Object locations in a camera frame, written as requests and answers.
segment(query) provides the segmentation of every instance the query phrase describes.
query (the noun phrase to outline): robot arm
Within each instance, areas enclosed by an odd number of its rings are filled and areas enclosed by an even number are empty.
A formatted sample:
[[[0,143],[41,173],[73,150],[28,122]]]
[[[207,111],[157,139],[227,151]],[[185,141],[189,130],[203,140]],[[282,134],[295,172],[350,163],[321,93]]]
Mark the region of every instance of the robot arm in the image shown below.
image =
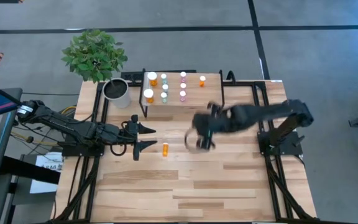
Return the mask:
[[[71,136],[73,141],[58,142],[63,148],[82,147],[88,151],[103,145],[134,145],[134,160],[139,160],[140,152],[156,141],[137,142],[137,134],[154,133],[155,130],[144,127],[138,123],[137,115],[132,115],[126,126],[119,129],[112,124],[94,123],[90,121],[77,121],[63,114],[52,111],[42,101],[30,100],[23,102],[17,110],[20,123],[42,123],[61,133]]]
[[[214,146],[211,140],[213,133],[235,133],[246,130],[259,121],[288,117],[272,133],[272,138],[276,139],[283,138],[299,126],[307,127],[313,122],[307,106],[300,100],[286,100],[269,106],[234,105],[226,109],[210,103],[208,108],[211,109],[211,114],[196,113],[192,121],[192,126],[200,137],[196,145],[199,149]]]

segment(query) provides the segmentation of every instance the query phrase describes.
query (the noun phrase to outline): concrete floor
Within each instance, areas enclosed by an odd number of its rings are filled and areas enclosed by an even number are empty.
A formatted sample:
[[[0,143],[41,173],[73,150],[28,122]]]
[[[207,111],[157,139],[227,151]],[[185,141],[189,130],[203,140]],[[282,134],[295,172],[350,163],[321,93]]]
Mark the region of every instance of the concrete floor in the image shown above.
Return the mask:
[[[358,25],[358,1],[254,0],[260,26]],[[0,30],[164,26],[251,26],[246,0],[26,0],[0,4]],[[253,31],[126,32],[124,71],[233,70],[261,79]],[[81,79],[68,72],[61,49],[74,34],[0,34],[0,88],[38,93],[78,93]],[[304,134],[304,160],[318,216],[358,223],[358,30],[262,31],[271,79],[284,81],[289,98],[307,103],[315,122]],[[29,96],[54,110],[76,96]],[[9,142],[6,154],[28,153]],[[14,223],[45,221],[52,203],[19,207]]]

